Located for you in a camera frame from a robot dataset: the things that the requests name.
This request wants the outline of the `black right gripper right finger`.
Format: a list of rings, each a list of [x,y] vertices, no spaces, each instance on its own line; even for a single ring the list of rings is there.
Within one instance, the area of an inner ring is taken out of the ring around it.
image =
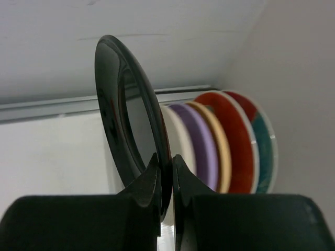
[[[334,250],[319,207],[290,194],[216,193],[172,160],[176,250]]]

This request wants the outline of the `cream bear plate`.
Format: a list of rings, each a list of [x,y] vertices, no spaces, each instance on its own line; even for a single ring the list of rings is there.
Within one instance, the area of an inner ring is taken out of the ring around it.
[[[161,112],[165,122],[169,140],[171,157],[179,154],[187,167],[196,174],[196,159],[191,136],[181,117],[169,106],[161,105]]]

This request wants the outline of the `tan bear plate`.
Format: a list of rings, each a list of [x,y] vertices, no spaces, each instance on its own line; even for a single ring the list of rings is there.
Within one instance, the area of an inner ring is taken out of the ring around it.
[[[216,191],[227,193],[230,188],[232,163],[225,131],[215,114],[205,105],[195,101],[189,101],[186,104],[199,112],[212,133],[218,157],[218,183]]]

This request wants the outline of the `red teal floral plate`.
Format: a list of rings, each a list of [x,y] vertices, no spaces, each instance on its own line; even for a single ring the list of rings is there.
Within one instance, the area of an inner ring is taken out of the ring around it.
[[[260,163],[256,193],[270,193],[275,185],[278,172],[278,146],[270,119],[264,109],[252,98],[232,90],[224,92],[242,107],[255,134]]]
[[[232,163],[230,193],[256,193],[260,159],[256,137],[247,114],[238,102],[222,91],[208,91],[195,101],[212,107],[226,134]]]

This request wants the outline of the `lavender plastic plate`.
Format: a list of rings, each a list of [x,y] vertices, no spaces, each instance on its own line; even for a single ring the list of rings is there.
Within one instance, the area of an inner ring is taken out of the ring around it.
[[[184,122],[194,149],[196,176],[213,191],[218,185],[218,157],[212,133],[204,118],[187,104],[172,104]]]

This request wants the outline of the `black glossy plate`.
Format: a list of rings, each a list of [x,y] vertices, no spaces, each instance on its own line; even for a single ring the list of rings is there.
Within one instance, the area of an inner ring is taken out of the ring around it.
[[[112,35],[98,41],[94,67],[100,115],[123,185],[138,178],[156,156],[163,220],[172,193],[172,158],[157,96],[136,57]]]

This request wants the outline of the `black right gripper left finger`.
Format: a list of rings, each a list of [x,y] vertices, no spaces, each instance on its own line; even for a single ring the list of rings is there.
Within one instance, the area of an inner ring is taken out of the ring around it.
[[[115,195],[20,197],[1,220],[1,250],[156,250],[160,192],[153,155]]]

